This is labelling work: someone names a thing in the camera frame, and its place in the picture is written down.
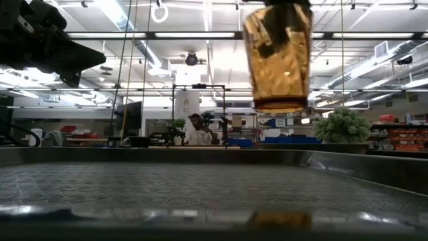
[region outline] white cylinder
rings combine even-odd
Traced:
[[[39,147],[41,147],[41,136],[43,135],[43,130],[42,129],[32,129],[31,132],[33,132],[34,134],[36,134],[40,138]],[[33,137],[33,135],[30,135],[29,145],[30,145],[30,147],[35,145],[35,138]]]

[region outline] potted plant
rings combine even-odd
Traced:
[[[177,119],[173,121],[173,125],[169,128],[169,136],[173,140],[174,145],[182,145],[186,136],[184,127],[186,125],[185,119]]]
[[[327,144],[361,144],[370,136],[370,124],[356,111],[340,107],[315,122],[315,137]]]

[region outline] textured metal surface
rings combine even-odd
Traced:
[[[428,211],[425,197],[306,167],[41,163],[0,169],[0,204]]]
[[[313,151],[305,165],[428,195],[428,161]]]

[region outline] blue bin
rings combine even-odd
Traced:
[[[277,143],[278,144],[292,144],[295,137],[278,137]]]
[[[311,144],[321,144],[322,141],[319,141],[316,137],[308,137],[309,138],[309,143]]]
[[[266,144],[276,144],[277,138],[276,137],[265,137],[265,141],[263,143]]]
[[[229,138],[229,145],[237,145],[236,140]]]
[[[308,144],[309,138],[308,137],[293,137],[293,143],[295,143],[295,144]]]
[[[252,140],[236,140],[236,142],[240,147],[252,147],[253,146]]]

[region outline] man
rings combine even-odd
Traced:
[[[189,145],[218,145],[217,134],[203,126],[200,115],[192,114],[190,121],[194,128],[189,129],[186,133]]]

